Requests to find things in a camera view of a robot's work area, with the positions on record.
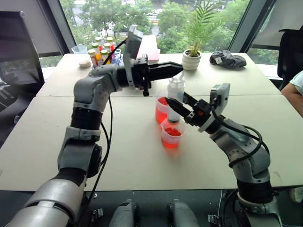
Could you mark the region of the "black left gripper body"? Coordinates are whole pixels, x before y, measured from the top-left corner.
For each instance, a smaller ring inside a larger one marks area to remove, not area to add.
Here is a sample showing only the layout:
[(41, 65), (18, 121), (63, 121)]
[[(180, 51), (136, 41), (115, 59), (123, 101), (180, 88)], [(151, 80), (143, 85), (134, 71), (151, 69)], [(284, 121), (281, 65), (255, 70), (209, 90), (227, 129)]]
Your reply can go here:
[(143, 54), (134, 61), (131, 72), (135, 88), (142, 90), (144, 96), (149, 96), (151, 80), (147, 54)]

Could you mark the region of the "white ribbed plant pot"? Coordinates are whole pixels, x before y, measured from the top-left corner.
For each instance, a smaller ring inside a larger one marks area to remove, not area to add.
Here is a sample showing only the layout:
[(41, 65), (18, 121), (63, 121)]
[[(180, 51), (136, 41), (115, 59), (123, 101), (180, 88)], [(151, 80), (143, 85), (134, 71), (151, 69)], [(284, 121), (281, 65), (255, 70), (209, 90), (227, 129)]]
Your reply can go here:
[(183, 70), (187, 70), (187, 71), (197, 70), (201, 60), (201, 53), (200, 51), (198, 51), (197, 56), (195, 57), (192, 57), (189, 54), (190, 54), (190, 50), (185, 50), (183, 52), (183, 56), (182, 56)]

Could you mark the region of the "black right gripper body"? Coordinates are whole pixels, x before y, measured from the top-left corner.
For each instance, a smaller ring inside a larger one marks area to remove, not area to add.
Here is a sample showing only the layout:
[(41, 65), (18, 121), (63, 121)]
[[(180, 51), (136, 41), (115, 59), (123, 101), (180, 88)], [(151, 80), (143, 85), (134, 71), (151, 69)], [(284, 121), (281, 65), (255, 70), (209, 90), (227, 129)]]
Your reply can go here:
[(192, 111), (186, 117), (186, 122), (192, 126), (201, 127), (211, 116), (211, 105), (203, 99), (189, 101)]

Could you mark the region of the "dark rounded grey shape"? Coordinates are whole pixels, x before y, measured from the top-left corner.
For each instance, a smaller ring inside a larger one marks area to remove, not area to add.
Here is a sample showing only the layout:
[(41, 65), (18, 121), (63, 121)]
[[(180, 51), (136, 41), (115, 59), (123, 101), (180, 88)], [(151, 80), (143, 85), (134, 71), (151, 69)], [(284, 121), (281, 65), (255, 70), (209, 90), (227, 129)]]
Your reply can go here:
[(139, 227), (139, 225), (139, 204), (128, 199), (116, 208), (108, 227)]
[(167, 204), (168, 227), (200, 227), (191, 208), (180, 200)]

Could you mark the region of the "tall clear cup red liquid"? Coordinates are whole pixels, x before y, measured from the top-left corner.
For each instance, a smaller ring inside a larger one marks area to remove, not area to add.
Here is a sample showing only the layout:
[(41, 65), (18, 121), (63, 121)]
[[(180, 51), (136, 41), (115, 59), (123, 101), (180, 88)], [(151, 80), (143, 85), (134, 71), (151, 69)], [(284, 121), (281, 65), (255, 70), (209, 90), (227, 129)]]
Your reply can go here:
[(168, 117), (168, 104), (165, 99), (167, 94), (166, 90), (160, 90), (155, 96), (155, 118), (159, 124)]

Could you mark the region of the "black mesh office chair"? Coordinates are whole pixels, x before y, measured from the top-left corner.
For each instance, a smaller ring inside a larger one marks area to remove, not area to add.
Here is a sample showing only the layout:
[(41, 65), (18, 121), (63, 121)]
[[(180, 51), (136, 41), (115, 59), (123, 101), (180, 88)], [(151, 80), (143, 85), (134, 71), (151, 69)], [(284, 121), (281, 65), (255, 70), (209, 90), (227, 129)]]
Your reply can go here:
[(303, 70), (303, 25), (299, 30), (281, 29), (283, 32), (278, 55), (277, 74), (282, 78), (281, 91), (291, 79)]

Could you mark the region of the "clear plastic squeeze bottle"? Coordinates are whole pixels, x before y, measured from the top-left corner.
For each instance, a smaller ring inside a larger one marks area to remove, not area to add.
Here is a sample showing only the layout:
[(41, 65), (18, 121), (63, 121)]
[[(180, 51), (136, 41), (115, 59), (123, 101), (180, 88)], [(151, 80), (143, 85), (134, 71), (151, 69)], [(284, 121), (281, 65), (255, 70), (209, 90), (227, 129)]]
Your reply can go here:
[[(167, 86), (168, 98), (176, 99), (179, 102), (183, 102), (183, 94), (185, 89), (185, 77), (184, 72), (181, 72), (172, 78), (169, 78), (169, 84)], [(180, 115), (175, 112), (168, 105), (168, 121), (170, 123), (178, 123)]]

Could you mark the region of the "short clear cup red liquid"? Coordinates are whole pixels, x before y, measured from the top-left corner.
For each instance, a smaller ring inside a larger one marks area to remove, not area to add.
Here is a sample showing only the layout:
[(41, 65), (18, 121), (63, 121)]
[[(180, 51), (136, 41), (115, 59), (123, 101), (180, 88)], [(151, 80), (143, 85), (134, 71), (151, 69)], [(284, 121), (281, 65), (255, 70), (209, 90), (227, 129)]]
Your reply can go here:
[(186, 123), (183, 120), (170, 122), (166, 118), (161, 124), (161, 143), (169, 152), (176, 152), (184, 135), (186, 134)]

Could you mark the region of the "red flat box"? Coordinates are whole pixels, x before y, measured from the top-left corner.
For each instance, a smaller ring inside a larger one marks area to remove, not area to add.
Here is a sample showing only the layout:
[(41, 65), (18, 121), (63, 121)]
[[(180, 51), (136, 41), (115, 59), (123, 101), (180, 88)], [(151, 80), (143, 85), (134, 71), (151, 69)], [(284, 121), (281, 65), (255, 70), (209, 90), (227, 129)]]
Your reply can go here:
[(160, 49), (157, 46), (156, 35), (144, 35), (137, 54), (137, 58), (147, 55), (149, 64), (159, 62)]

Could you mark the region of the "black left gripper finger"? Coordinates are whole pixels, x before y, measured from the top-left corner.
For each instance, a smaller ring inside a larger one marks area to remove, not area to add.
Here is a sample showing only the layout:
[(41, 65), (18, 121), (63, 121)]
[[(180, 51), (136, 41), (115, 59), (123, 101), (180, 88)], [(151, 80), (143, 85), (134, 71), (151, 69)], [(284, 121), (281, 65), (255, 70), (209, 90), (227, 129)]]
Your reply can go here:
[(148, 68), (149, 70), (152, 71), (165, 71), (165, 70), (182, 71), (183, 70), (183, 66), (181, 64), (171, 61), (151, 64), (148, 66)]
[(179, 74), (181, 70), (166, 70), (166, 69), (153, 69), (150, 71), (150, 81), (156, 81), (161, 79), (169, 79)]

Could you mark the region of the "green palm plant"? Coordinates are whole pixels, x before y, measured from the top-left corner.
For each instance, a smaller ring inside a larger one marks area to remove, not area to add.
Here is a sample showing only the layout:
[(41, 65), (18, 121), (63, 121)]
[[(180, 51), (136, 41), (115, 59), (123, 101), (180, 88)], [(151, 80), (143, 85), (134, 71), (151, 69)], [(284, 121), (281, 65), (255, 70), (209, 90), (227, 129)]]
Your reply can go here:
[(199, 51), (218, 33), (223, 23), (216, 5), (211, 0), (202, 0), (192, 12), (186, 34), (189, 40), (189, 56), (199, 56)]

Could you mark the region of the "clear plastic measuring cup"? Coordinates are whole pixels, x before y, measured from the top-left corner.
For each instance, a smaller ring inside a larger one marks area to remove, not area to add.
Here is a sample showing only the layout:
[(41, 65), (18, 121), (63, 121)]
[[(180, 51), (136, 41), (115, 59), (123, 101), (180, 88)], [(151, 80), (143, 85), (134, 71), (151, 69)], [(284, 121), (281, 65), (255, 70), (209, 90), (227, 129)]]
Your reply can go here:
[(85, 45), (76, 45), (71, 48), (75, 59), (77, 60), (88, 60), (89, 55), (88, 55), (88, 49)]

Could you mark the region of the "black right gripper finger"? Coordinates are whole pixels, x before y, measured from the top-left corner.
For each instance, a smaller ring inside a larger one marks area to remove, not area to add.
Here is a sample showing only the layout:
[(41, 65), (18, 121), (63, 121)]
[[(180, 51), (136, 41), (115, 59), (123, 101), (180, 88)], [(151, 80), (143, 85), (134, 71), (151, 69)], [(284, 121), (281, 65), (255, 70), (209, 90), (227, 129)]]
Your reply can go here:
[(186, 92), (183, 94), (183, 103), (189, 105), (190, 107), (201, 106), (200, 101), (196, 100)]
[(186, 117), (190, 114), (190, 110), (185, 108), (178, 100), (174, 98), (165, 98), (168, 104), (168, 121), (179, 122), (180, 117)]

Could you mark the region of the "dark grey cloth bundle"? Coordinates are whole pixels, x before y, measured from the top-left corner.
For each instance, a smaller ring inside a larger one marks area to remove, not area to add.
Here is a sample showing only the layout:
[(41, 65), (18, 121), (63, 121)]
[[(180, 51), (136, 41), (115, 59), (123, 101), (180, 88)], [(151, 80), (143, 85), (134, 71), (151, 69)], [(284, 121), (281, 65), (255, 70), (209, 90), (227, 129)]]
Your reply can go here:
[(228, 50), (217, 50), (212, 53), (209, 59), (212, 65), (219, 65), (226, 69), (239, 69), (247, 65), (246, 60), (239, 55), (232, 55)]

